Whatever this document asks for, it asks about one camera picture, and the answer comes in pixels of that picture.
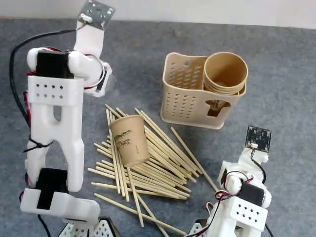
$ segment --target gray carpet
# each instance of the gray carpet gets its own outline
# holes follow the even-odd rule
[[[8,59],[11,49],[34,34],[74,27],[74,20],[0,20],[0,233],[1,236],[43,237],[45,232],[35,215],[21,213],[18,195],[25,188],[22,154],[29,136],[10,92]],[[114,92],[105,97],[85,96],[82,138],[85,143],[85,168],[104,157],[96,153],[93,142],[105,140],[107,123],[104,103],[133,113],[146,111],[168,134],[169,124],[159,118],[164,59],[169,52],[210,55],[232,51],[249,66],[247,94],[232,111],[219,131],[174,127],[196,154],[210,176],[217,178],[222,160],[237,161],[247,126],[271,129],[270,161],[264,164],[266,185],[273,196],[268,224],[276,237],[313,237],[316,233],[315,154],[316,154],[316,31],[209,24],[112,22],[104,41],[102,59],[109,62],[118,78]],[[26,89],[26,52],[31,47],[50,45],[71,49],[74,34],[41,39],[17,54],[15,75],[20,94]],[[59,145],[54,144],[47,164],[65,167]],[[114,190],[92,187],[103,179],[85,173],[82,190],[75,194],[92,198],[101,205],[102,215],[110,216],[123,237],[161,236],[150,222],[142,229],[136,215],[94,198],[97,191],[127,204]],[[203,177],[189,182],[192,196],[187,201],[147,197],[144,200],[162,221],[188,231],[198,218],[206,218],[203,209],[214,201],[214,192]],[[64,227],[58,218],[43,217],[52,236]]]

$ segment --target red wire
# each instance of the red wire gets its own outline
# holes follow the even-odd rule
[[[29,104],[29,97],[28,97],[28,91],[24,91],[23,92],[23,97],[24,97],[24,102],[26,105],[26,111],[28,114],[28,119],[29,119],[29,123],[31,124],[31,109],[30,109],[30,104]]]
[[[48,49],[53,50],[55,52],[61,52],[61,50],[59,50],[57,48],[52,48],[52,47],[44,47],[44,48],[48,48]]]
[[[30,72],[27,72],[27,75],[28,75],[28,76],[34,76],[34,75],[36,75],[36,73],[33,72],[33,71],[30,71]]]

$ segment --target beige plastic caddy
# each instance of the beige plastic caddy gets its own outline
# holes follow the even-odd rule
[[[163,121],[220,129],[246,93],[248,67],[236,54],[205,56],[170,53],[163,72]]]

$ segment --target robotic arm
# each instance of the robotic arm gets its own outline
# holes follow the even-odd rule
[[[250,126],[246,146],[237,163],[223,161],[218,176],[221,188],[210,217],[198,220],[186,237],[260,237],[272,196],[264,185],[261,167],[268,161],[271,131]]]
[[[25,166],[32,188],[24,190],[20,209],[61,217],[69,223],[69,235],[63,236],[74,236],[79,229],[82,236],[92,234],[100,221],[97,202],[76,198],[69,192],[78,192],[83,183],[83,93],[101,97],[115,81],[110,65],[99,59],[113,13],[113,8],[89,0],[78,17],[73,51],[41,47],[31,49],[27,55],[32,119]],[[54,118],[54,106],[61,107],[60,121]],[[68,170],[46,167],[45,156],[53,141],[61,145]],[[117,236],[111,228],[108,231],[110,236]]]

